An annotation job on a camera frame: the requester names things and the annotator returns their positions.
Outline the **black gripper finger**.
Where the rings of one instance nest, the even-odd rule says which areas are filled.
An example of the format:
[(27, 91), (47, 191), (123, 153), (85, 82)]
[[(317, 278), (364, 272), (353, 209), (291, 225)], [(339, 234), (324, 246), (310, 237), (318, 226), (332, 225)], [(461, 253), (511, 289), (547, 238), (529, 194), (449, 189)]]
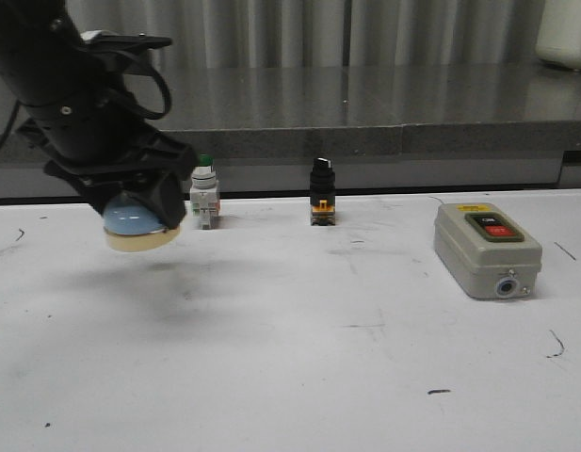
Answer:
[(168, 229), (176, 229), (186, 216), (181, 182), (170, 171), (159, 171), (143, 183), (126, 187), (124, 192), (155, 214)]

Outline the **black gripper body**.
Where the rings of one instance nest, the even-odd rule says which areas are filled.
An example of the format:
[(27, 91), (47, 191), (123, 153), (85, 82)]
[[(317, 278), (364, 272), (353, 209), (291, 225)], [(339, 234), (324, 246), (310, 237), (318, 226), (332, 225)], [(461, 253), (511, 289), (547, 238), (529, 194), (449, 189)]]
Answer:
[(126, 187), (143, 183), (159, 171), (174, 173), (183, 191), (183, 181), (197, 166), (197, 155), (190, 145), (147, 124), (131, 134), (121, 147), (121, 155), (87, 164), (73, 162), (59, 154), (45, 132), (32, 120), (25, 121), (18, 133), (30, 146), (49, 156), (44, 172), (70, 185), (99, 214), (112, 198), (127, 195)]

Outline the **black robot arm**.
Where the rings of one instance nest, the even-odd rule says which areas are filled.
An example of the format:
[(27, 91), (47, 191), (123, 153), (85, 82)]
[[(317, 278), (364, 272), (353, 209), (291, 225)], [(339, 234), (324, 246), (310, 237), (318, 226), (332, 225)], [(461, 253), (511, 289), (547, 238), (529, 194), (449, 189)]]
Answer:
[(144, 55), (170, 44), (106, 32), (84, 39), (62, 1), (0, 1), (0, 76), (29, 116), (20, 134), (50, 158), (45, 172), (98, 213), (123, 195), (172, 230), (199, 160), (149, 124), (170, 112), (171, 95)]

